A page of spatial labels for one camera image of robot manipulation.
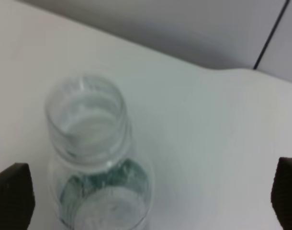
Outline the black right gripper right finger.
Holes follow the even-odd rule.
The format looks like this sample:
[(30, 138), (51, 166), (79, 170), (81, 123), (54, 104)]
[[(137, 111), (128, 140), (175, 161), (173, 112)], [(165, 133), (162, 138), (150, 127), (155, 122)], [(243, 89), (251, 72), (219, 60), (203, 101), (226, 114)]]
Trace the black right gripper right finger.
[(292, 230), (292, 158), (279, 158), (271, 190), (271, 204), (282, 228)]

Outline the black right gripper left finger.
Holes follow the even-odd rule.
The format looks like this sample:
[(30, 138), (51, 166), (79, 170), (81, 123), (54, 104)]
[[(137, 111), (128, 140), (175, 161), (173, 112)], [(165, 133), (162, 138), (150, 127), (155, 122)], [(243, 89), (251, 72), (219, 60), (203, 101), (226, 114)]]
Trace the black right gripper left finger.
[(15, 163), (0, 172), (0, 230), (28, 229), (34, 208), (29, 165)]

